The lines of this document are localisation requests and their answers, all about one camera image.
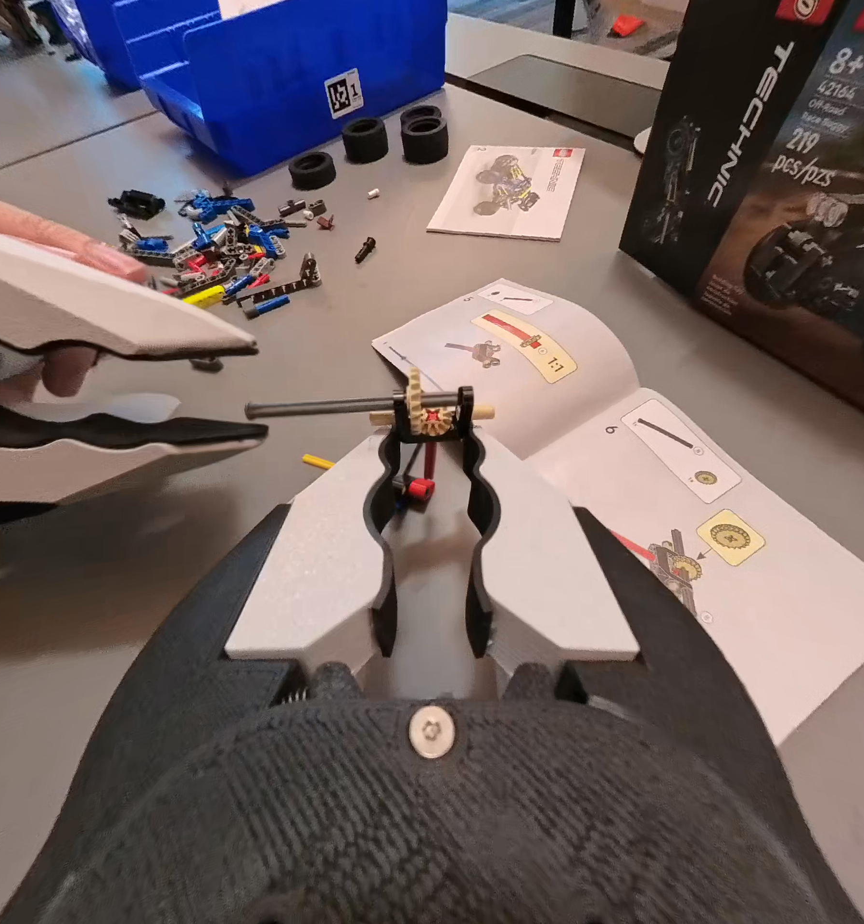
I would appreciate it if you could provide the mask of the plain blue storage bin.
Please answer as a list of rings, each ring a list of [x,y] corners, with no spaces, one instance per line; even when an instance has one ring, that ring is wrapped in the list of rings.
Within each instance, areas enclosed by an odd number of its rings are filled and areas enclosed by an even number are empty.
[[[51,1],[51,6],[74,49],[101,70],[111,86],[127,91],[141,89],[114,15],[114,2]]]

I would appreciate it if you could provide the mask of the pile of lego pieces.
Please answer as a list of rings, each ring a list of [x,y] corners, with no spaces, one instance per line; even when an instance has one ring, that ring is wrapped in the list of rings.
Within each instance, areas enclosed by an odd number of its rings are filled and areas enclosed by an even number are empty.
[[[135,225],[161,216],[167,203],[160,196],[126,190],[107,202],[121,225],[121,250],[149,267],[170,271],[161,281],[163,294],[189,306],[235,305],[246,319],[255,320],[289,306],[292,295],[322,286],[318,260],[310,251],[295,279],[281,283],[275,277],[287,255],[290,231],[316,217],[305,200],[290,199],[275,218],[264,218],[251,199],[236,196],[228,185],[218,195],[189,191],[175,200],[178,216],[191,225],[191,236],[182,244]]]

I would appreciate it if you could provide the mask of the dark lego set box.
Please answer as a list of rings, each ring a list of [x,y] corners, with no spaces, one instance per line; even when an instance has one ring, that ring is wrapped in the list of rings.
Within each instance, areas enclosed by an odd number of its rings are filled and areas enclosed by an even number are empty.
[[[620,249],[864,411],[864,1],[688,4]]]

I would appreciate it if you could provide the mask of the open instruction booklet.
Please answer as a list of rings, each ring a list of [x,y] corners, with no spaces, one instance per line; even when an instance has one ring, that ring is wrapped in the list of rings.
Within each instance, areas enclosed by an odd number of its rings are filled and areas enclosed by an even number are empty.
[[[592,513],[711,636],[779,744],[864,664],[864,563],[642,387],[598,317],[506,279],[372,348]]]

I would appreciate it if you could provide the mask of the blue storage bin with tag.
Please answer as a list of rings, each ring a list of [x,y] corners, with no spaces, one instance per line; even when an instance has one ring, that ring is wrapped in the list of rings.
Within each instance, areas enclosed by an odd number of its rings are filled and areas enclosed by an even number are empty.
[[[387,116],[445,81],[444,1],[289,1],[224,19],[163,23],[161,2],[131,42],[149,101],[241,176]]]

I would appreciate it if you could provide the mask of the person's left hand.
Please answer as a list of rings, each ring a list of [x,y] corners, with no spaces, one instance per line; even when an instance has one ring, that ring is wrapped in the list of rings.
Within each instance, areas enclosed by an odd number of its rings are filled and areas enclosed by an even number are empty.
[[[27,241],[41,248],[63,250],[70,259],[118,278],[142,283],[146,267],[131,256],[65,225],[0,202],[0,235]],[[72,398],[99,362],[99,353],[89,347],[70,346],[55,350],[29,364],[19,375],[0,377],[0,403],[15,404],[32,399],[37,387],[57,398]]]

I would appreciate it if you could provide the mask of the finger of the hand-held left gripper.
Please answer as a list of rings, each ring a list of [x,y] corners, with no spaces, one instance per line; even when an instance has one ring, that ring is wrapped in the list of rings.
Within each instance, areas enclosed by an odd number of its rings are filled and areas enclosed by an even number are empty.
[[[112,413],[77,420],[30,418],[0,405],[0,504],[66,505],[137,479],[166,477],[248,452],[268,427]]]
[[[132,361],[254,356],[252,334],[144,285],[0,235],[0,345],[90,347]]]

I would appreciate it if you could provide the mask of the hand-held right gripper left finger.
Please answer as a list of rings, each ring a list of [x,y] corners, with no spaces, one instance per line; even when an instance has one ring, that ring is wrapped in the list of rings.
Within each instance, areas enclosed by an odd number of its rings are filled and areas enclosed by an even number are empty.
[[[365,502],[385,471],[387,434],[371,433],[294,497],[226,642],[232,660],[364,668],[378,653],[370,610],[383,552]]]

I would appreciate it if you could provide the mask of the yellow axle lego subassembly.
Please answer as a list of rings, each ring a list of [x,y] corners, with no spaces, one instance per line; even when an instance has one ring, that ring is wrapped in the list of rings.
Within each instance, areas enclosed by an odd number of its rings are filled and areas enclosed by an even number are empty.
[[[412,468],[418,453],[419,447],[415,449],[403,471],[392,480],[395,506],[398,510],[406,508],[411,503],[426,504],[434,494],[436,484],[433,479],[415,478],[412,475]],[[321,470],[329,470],[335,466],[333,461],[310,454],[304,454],[301,461],[309,467]]]

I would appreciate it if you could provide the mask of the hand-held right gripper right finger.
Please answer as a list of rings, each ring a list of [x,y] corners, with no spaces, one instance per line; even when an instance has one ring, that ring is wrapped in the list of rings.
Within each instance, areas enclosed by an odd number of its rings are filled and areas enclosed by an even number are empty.
[[[465,628],[497,666],[630,662],[638,641],[568,498],[476,427],[464,441],[472,550]]]

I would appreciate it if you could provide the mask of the closed instruction booklet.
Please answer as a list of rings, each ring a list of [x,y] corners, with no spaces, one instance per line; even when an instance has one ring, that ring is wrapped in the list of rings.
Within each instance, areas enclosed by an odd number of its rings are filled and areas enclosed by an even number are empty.
[[[472,145],[426,230],[557,242],[584,155],[565,146]]]

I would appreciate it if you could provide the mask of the black lego frame gear assembly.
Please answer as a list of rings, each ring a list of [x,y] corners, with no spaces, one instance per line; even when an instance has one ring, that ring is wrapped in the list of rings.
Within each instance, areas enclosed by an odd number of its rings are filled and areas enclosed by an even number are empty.
[[[496,409],[478,403],[471,386],[452,392],[426,391],[415,368],[406,385],[387,397],[250,402],[244,407],[251,422],[353,414],[368,416],[373,428],[387,429],[404,445],[437,445],[467,438],[475,424],[494,420]]]

